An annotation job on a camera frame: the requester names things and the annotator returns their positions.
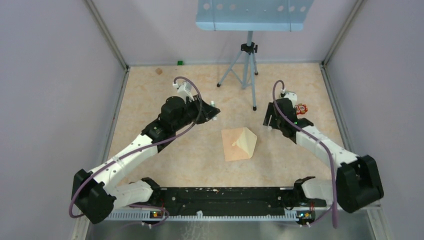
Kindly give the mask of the peach envelope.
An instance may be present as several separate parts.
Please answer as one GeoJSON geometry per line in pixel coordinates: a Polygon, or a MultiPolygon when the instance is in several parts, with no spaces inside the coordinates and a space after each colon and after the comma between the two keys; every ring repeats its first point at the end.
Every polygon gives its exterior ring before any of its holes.
{"type": "Polygon", "coordinates": [[[240,149],[235,144],[243,128],[246,128],[246,127],[223,129],[221,131],[223,152],[224,152],[224,158],[226,162],[243,160],[239,158],[240,149]]]}

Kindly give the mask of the green white glue stick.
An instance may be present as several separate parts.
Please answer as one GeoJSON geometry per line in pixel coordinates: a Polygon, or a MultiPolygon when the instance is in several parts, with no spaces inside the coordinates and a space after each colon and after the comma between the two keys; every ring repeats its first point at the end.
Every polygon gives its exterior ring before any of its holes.
{"type": "Polygon", "coordinates": [[[217,115],[220,113],[220,111],[219,111],[219,109],[218,108],[216,108],[216,104],[215,104],[215,102],[213,101],[213,100],[211,100],[210,101],[210,106],[213,108],[213,111],[212,111],[212,120],[213,121],[216,121],[217,120],[217,115]]]}

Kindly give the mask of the cream paper letter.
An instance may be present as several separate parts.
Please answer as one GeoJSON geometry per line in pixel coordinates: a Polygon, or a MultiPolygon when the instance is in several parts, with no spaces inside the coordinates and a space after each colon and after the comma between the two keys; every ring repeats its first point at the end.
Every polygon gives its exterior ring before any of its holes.
{"type": "Polygon", "coordinates": [[[250,159],[255,151],[257,143],[257,135],[247,127],[243,127],[240,136],[237,138],[235,145],[240,149],[239,159],[250,159]]]}

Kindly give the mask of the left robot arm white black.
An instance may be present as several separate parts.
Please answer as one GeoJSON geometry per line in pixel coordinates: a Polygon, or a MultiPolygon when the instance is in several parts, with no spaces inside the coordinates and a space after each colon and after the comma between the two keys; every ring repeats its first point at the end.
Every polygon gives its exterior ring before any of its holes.
{"type": "Polygon", "coordinates": [[[221,110],[206,103],[199,95],[193,100],[179,96],[168,97],[158,117],[117,155],[105,163],[86,171],[80,169],[73,177],[70,217],[75,218],[73,207],[81,211],[92,224],[105,220],[110,213],[133,203],[144,202],[154,207],[160,202],[160,193],[145,180],[118,187],[118,183],[143,161],[160,153],[176,138],[177,131],[187,133],[195,125],[209,122],[221,110]]]}

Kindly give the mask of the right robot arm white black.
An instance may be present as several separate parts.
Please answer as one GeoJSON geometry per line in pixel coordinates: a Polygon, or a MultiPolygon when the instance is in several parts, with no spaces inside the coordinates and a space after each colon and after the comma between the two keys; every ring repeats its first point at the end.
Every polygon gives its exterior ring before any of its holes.
{"type": "Polygon", "coordinates": [[[298,179],[293,200],[307,206],[313,199],[336,202],[347,213],[354,213],[385,195],[376,160],[357,155],[338,145],[307,118],[298,118],[292,101],[279,98],[269,102],[263,125],[278,130],[294,144],[310,151],[334,172],[334,179],[314,176],[298,179]]]}

